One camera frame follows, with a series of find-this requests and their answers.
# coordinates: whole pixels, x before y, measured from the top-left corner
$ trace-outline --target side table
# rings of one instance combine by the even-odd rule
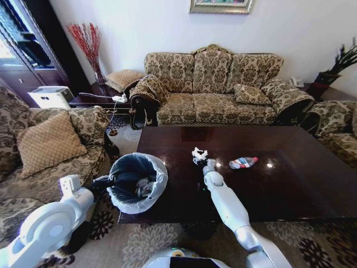
[[[305,83],[304,87],[301,90],[306,91],[308,90],[310,83]],[[357,101],[356,97],[348,95],[342,91],[339,91],[335,88],[329,87],[318,99],[317,102],[323,101]]]
[[[112,89],[107,85],[99,85],[97,83],[92,84],[89,90],[84,90],[83,92],[90,93],[93,95],[102,95],[108,97],[113,97],[115,95],[122,94],[115,91],[114,89]],[[72,108],[76,108],[76,107],[88,108],[95,105],[101,106],[106,110],[107,114],[110,116],[116,114],[129,116],[131,128],[133,130],[138,129],[138,127],[135,125],[136,110],[133,109],[129,101],[125,103],[117,102],[117,104],[115,104],[115,102],[111,98],[101,98],[101,97],[94,97],[89,95],[78,95],[77,97],[72,99],[68,104]]]

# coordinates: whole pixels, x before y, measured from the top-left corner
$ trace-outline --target floral patterned sofa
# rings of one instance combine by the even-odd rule
[[[275,54],[233,54],[216,45],[192,54],[149,53],[144,61],[149,75],[130,90],[129,99],[144,108],[147,125],[290,124],[313,98],[274,79],[282,64]],[[237,84],[261,89],[271,105],[238,104]]]
[[[76,133],[86,147],[85,155],[75,157],[20,179],[20,154],[16,147],[18,132],[58,114],[62,109],[30,109],[6,88],[0,88],[0,248],[17,235],[23,220],[36,208],[59,201],[59,178],[78,174],[82,185],[109,173],[110,159],[104,149],[104,131],[109,123],[104,109],[68,110]]]
[[[357,102],[332,100],[315,104],[301,127],[357,169]]]

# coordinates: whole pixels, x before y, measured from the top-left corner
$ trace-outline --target potted plant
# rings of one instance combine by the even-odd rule
[[[342,70],[357,63],[356,37],[352,38],[352,47],[346,51],[342,44],[335,58],[335,65],[327,71],[320,72],[315,81],[308,88],[308,93],[314,98],[319,98],[329,88],[329,86],[341,75]]]

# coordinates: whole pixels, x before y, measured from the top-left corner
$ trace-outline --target plastic bottle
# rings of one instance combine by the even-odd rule
[[[233,161],[229,161],[231,169],[245,169],[254,165],[258,161],[257,157],[241,157]]]

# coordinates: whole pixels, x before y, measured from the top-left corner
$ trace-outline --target vase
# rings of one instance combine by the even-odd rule
[[[99,63],[95,63],[92,67],[94,70],[95,80],[99,85],[104,85],[107,80],[100,69]]]
[[[324,71],[320,72],[306,92],[315,99],[319,99],[338,77],[340,77],[339,74],[329,74]]]

